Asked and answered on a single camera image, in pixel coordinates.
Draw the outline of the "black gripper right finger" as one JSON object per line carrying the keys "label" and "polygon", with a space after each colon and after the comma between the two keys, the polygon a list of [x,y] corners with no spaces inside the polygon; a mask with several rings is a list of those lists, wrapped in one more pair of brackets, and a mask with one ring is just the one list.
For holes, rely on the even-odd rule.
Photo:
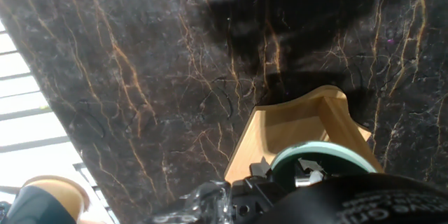
{"label": "black gripper right finger", "polygon": [[255,223],[446,223],[447,192],[403,176],[328,174],[311,160],[287,166],[290,189],[253,205]]}

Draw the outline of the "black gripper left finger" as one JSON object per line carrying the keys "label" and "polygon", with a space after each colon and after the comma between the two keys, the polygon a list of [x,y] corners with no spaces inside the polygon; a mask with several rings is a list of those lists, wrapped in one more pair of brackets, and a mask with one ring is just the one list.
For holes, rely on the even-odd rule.
{"label": "black gripper left finger", "polygon": [[262,159],[250,175],[233,183],[210,181],[150,217],[153,224],[254,224],[287,192],[272,178]]}

